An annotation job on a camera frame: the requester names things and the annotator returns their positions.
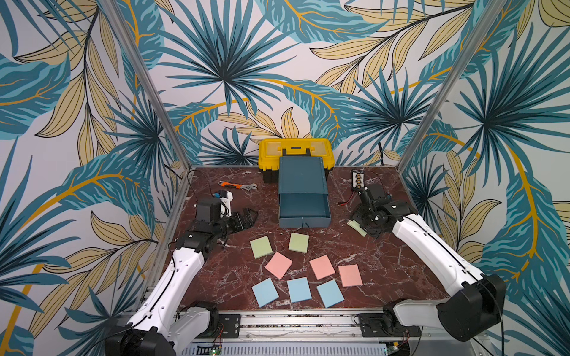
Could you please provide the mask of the green sticky note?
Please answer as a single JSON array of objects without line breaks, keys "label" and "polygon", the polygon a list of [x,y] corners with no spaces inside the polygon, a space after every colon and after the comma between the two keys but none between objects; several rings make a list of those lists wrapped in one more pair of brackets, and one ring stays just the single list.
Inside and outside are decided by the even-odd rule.
[{"label": "green sticky note", "polygon": [[289,250],[306,254],[308,251],[309,236],[293,232],[289,239]]},{"label": "green sticky note", "polygon": [[267,236],[251,240],[250,246],[255,259],[262,258],[273,253],[270,239]]},{"label": "green sticky note", "polygon": [[360,226],[360,224],[354,220],[349,220],[347,225],[357,231],[362,237],[367,236],[367,232]]}]

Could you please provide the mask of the teal yellow drawer cabinet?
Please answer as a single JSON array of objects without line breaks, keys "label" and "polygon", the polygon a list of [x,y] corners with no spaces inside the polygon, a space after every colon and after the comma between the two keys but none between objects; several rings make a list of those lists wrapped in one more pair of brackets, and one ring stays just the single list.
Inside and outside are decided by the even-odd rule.
[{"label": "teal yellow drawer cabinet", "polygon": [[331,212],[322,158],[300,155],[281,157],[278,200],[280,227],[328,227]]}]

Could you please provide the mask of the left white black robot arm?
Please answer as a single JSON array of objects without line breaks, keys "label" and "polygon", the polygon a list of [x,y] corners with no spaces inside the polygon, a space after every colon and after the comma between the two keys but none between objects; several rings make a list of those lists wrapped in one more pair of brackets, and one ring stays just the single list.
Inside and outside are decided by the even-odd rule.
[{"label": "left white black robot arm", "polygon": [[255,225],[257,211],[232,211],[230,206],[217,197],[197,203],[195,218],[177,239],[157,286],[128,323],[105,338],[106,355],[179,355],[198,336],[217,331],[215,304],[196,302],[182,317],[178,309],[216,243]]}]

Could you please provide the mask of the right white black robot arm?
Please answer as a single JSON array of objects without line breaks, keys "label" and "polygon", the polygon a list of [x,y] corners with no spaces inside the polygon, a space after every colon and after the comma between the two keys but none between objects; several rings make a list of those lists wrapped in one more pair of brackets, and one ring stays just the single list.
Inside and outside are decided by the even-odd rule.
[{"label": "right white black robot arm", "polygon": [[485,274],[455,252],[410,203],[394,200],[380,184],[357,190],[361,200],[351,215],[356,228],[377,238],[391,232],[422,260],[445,289],[441,300],[402,300],[383,308],[387,332],[402,327],[444,329],[466,342],[503,322],[506,283]]}]

